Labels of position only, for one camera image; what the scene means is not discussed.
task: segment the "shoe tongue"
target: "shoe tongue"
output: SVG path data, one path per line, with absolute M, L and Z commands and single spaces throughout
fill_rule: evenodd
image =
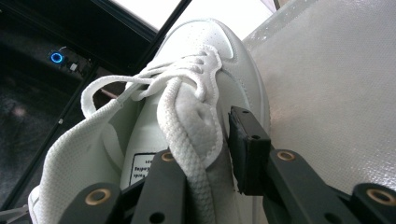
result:
M 166 87 L 164 92 L 172 97 L 162 97 L 163 103 L 160 105 L 163 107 L 159 105 L 157 117 L 167 141 L 176 142 L 174 147 L 180 147 L 174 149 L 184 150 L 185 144 L 192 145 L 204 167 L 207 167 L 219 155 L 223 141 L 217 114 L 219 89 L 216 84 L 216 73 L 221 68 L 221 60 L 213 47 L 204 46 L 203 48 L 207 55 L 200 57 L 204 61 L 204 64 L 200 65 L 203 71 L 200 77 L 205 86 L 205 99 L 203 101 L 197 99 L 196 87 L 186 82 L 185 79 L 180 79 L 179 86 Z M 180 127 L 177 131 L 181 129 L 185 137 L 175 136 L 173 133 L 175 130 L 169 129 L 173 126 Z

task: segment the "white sneaker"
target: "white sneaker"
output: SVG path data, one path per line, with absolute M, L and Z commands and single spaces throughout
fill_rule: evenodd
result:
M 96 111 L 93 94 L 114 81 L 133 84 Z M 261 202 L 234 190 L 227 113 L 232 105 L 249 109 L 268 132 L 268 102 L 254 62 L 225 25 L 199 20 L 178 26 L 139 75 L 100 78 L 83 92 L 81 104 L 86 119 L 49 150 L 35 192 L 39 200 L 29 199 L 35 223 L 57 223 L 91 184 L 125 189 L 147 174 L 144 161 L 152 153 L 168 147 L 189 182 L 191 220 L 257 223 Z

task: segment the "shoelace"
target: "shoelace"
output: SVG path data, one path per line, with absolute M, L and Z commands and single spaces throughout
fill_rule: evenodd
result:
M 177 91 L 182 82 L 192 82 L 196 85 L 194 95 L 200 102 L 203 102 L 206 98 L 206 88 L 202 76 L 204 71 L 199 66 L 204 63 L 199 57 L 205 57 L 206 52 L 202 49 L 196 52 L 172 62 L 153 61 L 134 77 L 101 77 L 85 89 L 82 94 L 81 105 L 84 116 L 89 117 L 96 110 L 92 103 L 92 95 L 112 82 L 132 82 L 132 85 L 135 86 L 147 84 L 148 88 L 146 90 L 135 90 L 133 92 L 131 97 L 135 101 L 149 97 L 164 88 L 157 108 L 157 111 L 161 111 L 161 113 L 157 113 L 160 128 L 165 134 L 174 158 L 187 177 L 198 223 L 212 224 L 215 223 L 215 212 L 205 166 L 190 143 L 184 128 L 178 122 L 174 108 Z

